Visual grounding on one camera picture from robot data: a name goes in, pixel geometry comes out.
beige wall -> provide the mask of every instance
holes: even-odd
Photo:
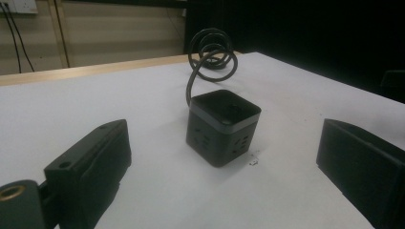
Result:
[[[36,71],[67,67],[67,62],[78,67],[182,53],[185,19],[181,10],[60,0],[37,0],[36,4],[38,14],[14,14]],[[23,72],[29,72],[20,51]],[[9,73],[18,73],[18,65],[1,15],[0,75]]]

brass ring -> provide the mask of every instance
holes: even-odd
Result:
[[[16,198],[24,193],[26,187],[24,185],[15,185],[7,189],[0,190],[0,201],[6,201],[12,198]]]

black cube top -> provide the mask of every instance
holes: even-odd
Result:
[[[257,122],[258,106],[227,90],[218,90],[191,98],[190,111],[216,130],[232,134]]]

white table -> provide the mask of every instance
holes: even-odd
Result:
[[[315,163],[324,118],[405,149],[405,105],[259,53],[220,84],[262,108],[249,151],[211,167],[186,143],[188,63],[0,87],[0,185],[43,168],[95,127],[125,118],[133,164],[101,228],[372,228]]]

white electrical box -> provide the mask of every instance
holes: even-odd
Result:
[[[5,4],[9,5],[10,12],[14,13],[38,13],[35,0],[0,0],[3,4],[3,8],[6,8]]]

